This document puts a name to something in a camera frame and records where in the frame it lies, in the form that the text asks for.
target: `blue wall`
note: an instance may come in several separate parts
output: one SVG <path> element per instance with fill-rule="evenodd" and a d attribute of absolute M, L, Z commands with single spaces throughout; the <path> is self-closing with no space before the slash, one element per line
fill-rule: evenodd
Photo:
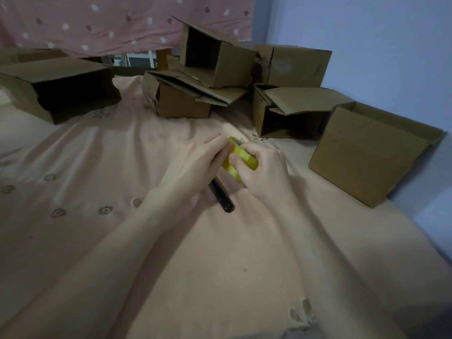
<path fill-rule="evenodd" d="M 323 86 L 452 132 L 452 0 L 273 0 L 268 43 L 332 50 Z M 452 257 L 452 139 L 391 194 Z"/>

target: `forearm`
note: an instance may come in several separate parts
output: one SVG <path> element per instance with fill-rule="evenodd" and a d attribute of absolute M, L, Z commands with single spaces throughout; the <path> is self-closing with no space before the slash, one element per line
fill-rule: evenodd
<path fill-rule="evenodd" d="M 275 213 L 291 240 L 326 338 L 406 338 L 308 206 L 279 208 Z"/>
<path fill-rule="evenodd" d="M 2 338 L 102 338 L 177 204 L 161 190 L 0 329 Z"/>

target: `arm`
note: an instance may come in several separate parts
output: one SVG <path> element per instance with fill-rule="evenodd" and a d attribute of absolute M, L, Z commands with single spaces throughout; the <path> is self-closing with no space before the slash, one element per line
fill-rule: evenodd
<path fill-rule="evenodd" d="M 249 169 L 235 155 L 230 162 L 248 190 L 276 216 L 297 256 L 309 301 L 329 338 L 406 338 L 291 187 L 284 154 L 245 143 L 259 166 Z"/>
<path fill-rule="evenodd" d="M 103 338 L 168 215 L 216 176 L 230 146 L 219 134 L 178 151 L 143 204 L 54 285 L 0 329 L 7 338 Z"/>

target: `right hand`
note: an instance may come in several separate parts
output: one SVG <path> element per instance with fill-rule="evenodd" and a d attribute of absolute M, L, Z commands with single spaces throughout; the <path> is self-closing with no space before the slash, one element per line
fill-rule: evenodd
<path fill-rule="evenodd" d="M 259 161 L 259 166 L 253 171 L 239 156 L 229 155 L 229 162 L 237 170 L 250 193 L 273 211 L 299 203 L 291 186 L 286 157 L 282 151 L 252 142 L 242 144 L 241 148 Z"/>

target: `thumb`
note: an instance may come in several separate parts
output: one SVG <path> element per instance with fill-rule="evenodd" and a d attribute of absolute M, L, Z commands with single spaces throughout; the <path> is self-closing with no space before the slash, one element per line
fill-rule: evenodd
<path fill-rule="evenodd" d="M 251 178 L 253 171 L 245 164 L 245 162 L 236 154 L 229 155 L 229 163 L 237 170 L 240 178 L 245 180 Z"/>

